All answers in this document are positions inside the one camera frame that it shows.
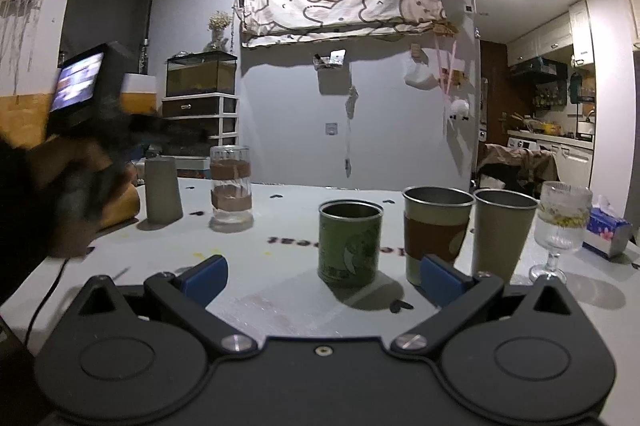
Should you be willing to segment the person's left hand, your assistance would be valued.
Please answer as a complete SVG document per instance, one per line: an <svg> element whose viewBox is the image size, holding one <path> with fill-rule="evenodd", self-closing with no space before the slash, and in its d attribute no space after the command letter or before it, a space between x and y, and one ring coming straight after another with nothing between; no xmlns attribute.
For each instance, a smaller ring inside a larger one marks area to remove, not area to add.
<svg viewBox="0 0 640 426"><path fill-rule="evenodd" d="M115 164L96 141L55 137L27 152L43 193L48 255L80 258L132 188L136 169Z"/></svg>

